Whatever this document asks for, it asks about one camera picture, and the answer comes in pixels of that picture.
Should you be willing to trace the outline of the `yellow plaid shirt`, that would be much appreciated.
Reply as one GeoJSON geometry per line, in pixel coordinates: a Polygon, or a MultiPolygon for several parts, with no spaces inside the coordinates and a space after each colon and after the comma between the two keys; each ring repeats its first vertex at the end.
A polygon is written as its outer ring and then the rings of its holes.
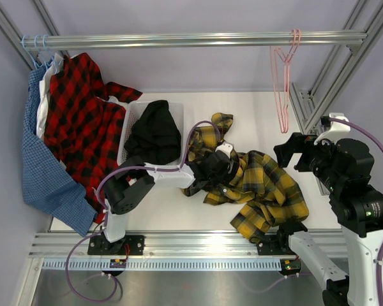
{"type": "Polygon", "coordinates": [[[230,157],[234,168],[222,182],[190,186],[182,193],[191,197],[203,190],[206,204],[241,204],[242,209],[230,224],[255,244],[270,228],[302,222],[309,216],[299,184],[271,156],[257,150],[232,150],[230,157]]]}

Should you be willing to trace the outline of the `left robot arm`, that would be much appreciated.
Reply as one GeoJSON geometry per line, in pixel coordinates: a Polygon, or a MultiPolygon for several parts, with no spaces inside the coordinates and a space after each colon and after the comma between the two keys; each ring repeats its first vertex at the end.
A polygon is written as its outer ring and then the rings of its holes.
{"type": "Polygon", "coordinates": [[[231,156],[221,150],[208,154],[201,161],[183,161],[177,166],[145,163],[139,156],[129,158],[96,188],[96,198],[105,214],[102,247],[110,254],[123,250],[126,215],[154,186],[180,189],[217,186],[231,175],[233,167],[231,156]]]}

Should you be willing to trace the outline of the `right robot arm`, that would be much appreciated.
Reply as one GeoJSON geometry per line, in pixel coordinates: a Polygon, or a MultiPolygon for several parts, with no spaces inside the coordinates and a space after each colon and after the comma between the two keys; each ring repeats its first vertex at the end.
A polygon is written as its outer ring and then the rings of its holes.
{"type": "Polygon", "coordinates": [[[313,241],[306,227],[293,222],[276,237],[277,248],[300,257],[322,289],[324,305],[383,305],[383,194],[369,184],[374,158],[366,144],[342,138],[332,142],[293,133],[274,147],[278,165],[300,154],[295,170],[311,172],[329,191],[329,204],[347,245],[344,272],[313,241]]]}

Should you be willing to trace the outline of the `red black plaid shirt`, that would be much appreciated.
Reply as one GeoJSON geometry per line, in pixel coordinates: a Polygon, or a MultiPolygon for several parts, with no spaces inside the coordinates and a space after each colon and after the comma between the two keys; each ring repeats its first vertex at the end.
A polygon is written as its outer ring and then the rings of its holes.
{"type": "Polygon", "coordinates": [[[117,167],[117,153],[126,114],[142,92],[115,82],[105,83],[99,66],[87,53],[64,57],[63,70],[50,79],[44,142],[62,161],[86,200],[104,218],[94,189],[117,167]]]}

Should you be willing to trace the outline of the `blue checked shirt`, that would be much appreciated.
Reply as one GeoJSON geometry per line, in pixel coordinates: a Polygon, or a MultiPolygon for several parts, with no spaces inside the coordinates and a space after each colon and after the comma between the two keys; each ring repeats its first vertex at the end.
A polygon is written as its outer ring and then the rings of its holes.
{"type": "Polygon", "coordinates": [[[36,135],[39,83],[46,70],[30,72],[22,134],[22,194],[30,206],[59,219],[80,236],[89,231],[95,209],[86,200],[86,190],[74,181],[53,153],[36,135]]]}

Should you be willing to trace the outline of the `white shirt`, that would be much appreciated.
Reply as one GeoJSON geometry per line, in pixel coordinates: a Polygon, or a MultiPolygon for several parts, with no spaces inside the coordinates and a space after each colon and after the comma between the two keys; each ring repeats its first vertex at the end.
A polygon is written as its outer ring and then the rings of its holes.
{"type": "Polygon", "coordinates": [[[39,82],[40,102],[36,113],[36,135],[39,139],[44,139],[45,125],[49,111],[50,101],[50,79],[58,72],[63,71],[63,57],[55,53],[54,60],[46,69],[43,78],[39,82]]]}

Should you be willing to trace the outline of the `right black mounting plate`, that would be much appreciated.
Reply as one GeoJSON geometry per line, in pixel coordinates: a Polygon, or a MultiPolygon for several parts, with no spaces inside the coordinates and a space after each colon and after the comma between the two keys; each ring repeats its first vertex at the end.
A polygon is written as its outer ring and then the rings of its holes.
{"type": "Polygon", "coordinates": [[[295,255],[284,233],[251,237],[248,241],[256,246],[258,255],[295,255]]]}

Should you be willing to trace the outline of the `black mounting plate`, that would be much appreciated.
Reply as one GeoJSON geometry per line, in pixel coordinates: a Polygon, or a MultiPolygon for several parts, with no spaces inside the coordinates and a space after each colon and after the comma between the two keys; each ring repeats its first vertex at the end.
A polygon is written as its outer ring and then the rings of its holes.
{"type": "Polygon", "coordinates": [[[144,252],[144,240],[143,235],[126,235],[116,242],[109,242],[105,235],[101,234],[90,238],[87,253],[92,256],[141,256],[144,252]]]}
{"type": "Polygon", "coordinates": [[[295,255],[284,233],[251,237],[248,241],[256,246],[258,255],[295,255]]]}

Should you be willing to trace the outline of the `white plastic basket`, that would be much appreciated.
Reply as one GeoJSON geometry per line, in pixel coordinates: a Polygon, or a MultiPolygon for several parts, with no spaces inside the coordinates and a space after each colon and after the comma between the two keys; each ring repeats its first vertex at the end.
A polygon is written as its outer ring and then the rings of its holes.
{"type": "Polygon", "coordinates": [[[131,102],[123,122],[117,164],[139,157],[154,165],[180,165],[187,132],[184,105],[166,100],[131,102]]]}

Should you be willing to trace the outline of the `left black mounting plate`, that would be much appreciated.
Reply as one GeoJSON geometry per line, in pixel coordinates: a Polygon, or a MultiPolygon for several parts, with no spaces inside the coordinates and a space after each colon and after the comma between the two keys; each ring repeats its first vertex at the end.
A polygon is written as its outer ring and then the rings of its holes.
{"type": "Polygon", "coordinates": [[[90,238],[87,253],[92,256],[141,256],[144,252],[144,240],[143,235],[126,235],[116,242],[109,242],[105,235],[101,234],[90,238]]]}

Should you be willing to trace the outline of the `right frame post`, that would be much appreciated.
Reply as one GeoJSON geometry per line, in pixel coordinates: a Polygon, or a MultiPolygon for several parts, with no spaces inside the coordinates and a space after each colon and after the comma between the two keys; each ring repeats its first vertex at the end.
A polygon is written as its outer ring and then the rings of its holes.
{"type": "Polygon", "coordinates": [[[366,37],[360,43],[334,45],[309,89],[290,83],[290,102],[302,133],[323,132],[317,117],[334,105],[383,35],[383,1],[356,1],[343,29],[366,37]]]}

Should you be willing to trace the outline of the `frame post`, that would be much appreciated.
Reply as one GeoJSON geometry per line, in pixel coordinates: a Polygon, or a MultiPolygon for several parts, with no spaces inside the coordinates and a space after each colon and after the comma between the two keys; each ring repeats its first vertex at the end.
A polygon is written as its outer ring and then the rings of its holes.
{"type": "MultiPolygon", "coordinates": [[[[59,34],[57,27],[50,16],[50,13],[44,1],[30,1],[32,8],[36,12],[40,22],[44,26],[47,34],[57,36],[59,34]]],[[[17,27],[16,23],[11,19],[10,14],[5,10],[0,2],[0,30],[4,37],[10,42],[10,45],[15,49],[16,53],[21,57],[27,67],[34,69],[33,61],[27,51],[23,49],[21,44],[22,32],[17,27]]]]}
{"type": "Polygon", "coordinates": [[[356,1],[343,29],[366,37],[360,43],[334,45],[309,89],[290,83],[290,102],[302,133],[323,132],[317,117],[334,105],[383,35],[383,1],[356,1]]]}

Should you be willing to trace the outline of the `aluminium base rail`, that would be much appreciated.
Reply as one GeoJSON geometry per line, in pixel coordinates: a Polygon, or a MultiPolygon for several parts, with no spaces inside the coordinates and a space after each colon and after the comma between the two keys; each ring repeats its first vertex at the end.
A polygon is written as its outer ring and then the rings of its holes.
{"type": "MultiPolygon", "coordinates": [[[[239,233],[231,231],[174,232],[129,231],[129,235],[141,235],[141,258],[295,258],[280,251],[268,251],[264,246],[258,251],[239,233]]],[[[65,258],[81,240],[71,231],[37,233],[33,238],[30,258],[65,258]]]]}

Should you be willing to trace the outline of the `aluminium hanging rail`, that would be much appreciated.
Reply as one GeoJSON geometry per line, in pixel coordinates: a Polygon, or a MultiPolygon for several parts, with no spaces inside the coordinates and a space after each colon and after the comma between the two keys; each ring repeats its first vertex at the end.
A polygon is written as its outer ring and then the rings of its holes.
{"type": "MultiPolygon", "coordinates": [[[[359,30],[289,31],[263,33],[197,33],[197,34],[97,34],[48,36],[51,50],[92,50],[122,48],[188,48],[188,47],[257,47],[300,45],[360,45],[367,33],[359,30]]],[[[36,51],[34,37],[21,40],[24,50],[36,51]]]]}

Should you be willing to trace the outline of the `left frame post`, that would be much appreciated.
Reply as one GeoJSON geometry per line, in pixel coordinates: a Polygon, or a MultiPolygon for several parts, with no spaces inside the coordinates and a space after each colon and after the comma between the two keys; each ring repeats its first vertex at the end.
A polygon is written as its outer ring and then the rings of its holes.
{"type": "MultiPolygon", "coordinates": [[[[30,1],[32,8],[36,12],[40,22],[44,26],[47,34],[57,36],[59,34],[57,27],[50,16],[50,13],[44,1],[30,1]]],[[[33,61],[27,51],[23,49],[21,44],[22,32],[17,27],[16,23],[11,19],[10,14],[5,10],[0,2],[0,30],[4,37],[10,42],[10,45],[15,49],[16,53],[21,57],[27,67],[34,69],[33,61]]]]}

